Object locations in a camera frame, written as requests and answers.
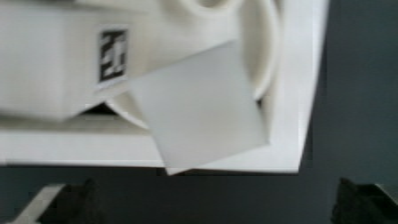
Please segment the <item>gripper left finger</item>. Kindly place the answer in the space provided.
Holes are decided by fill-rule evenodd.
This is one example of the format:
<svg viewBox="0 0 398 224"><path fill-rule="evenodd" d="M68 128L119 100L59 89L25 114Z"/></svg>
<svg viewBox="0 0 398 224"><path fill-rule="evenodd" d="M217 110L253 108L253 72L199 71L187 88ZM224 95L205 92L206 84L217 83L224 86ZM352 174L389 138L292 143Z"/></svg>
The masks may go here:
<svg viewBox="0 0 398 224"><path fill-rule="evenodd" d="M87 179L82 184L48 184L11 224L107 224L94 180Z"/></svg>

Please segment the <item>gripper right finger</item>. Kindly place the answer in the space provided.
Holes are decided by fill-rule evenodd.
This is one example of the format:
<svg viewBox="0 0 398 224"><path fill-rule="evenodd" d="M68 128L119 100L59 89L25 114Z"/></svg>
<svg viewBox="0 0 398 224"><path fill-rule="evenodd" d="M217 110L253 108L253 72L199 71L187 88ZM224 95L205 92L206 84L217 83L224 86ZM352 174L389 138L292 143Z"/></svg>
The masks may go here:
<svg viewBox="0 0 398 224"><path fill-rule="evenodd" d="M379 184L357 184L341 178L332 224L398 224L398 202Z"/></svg>

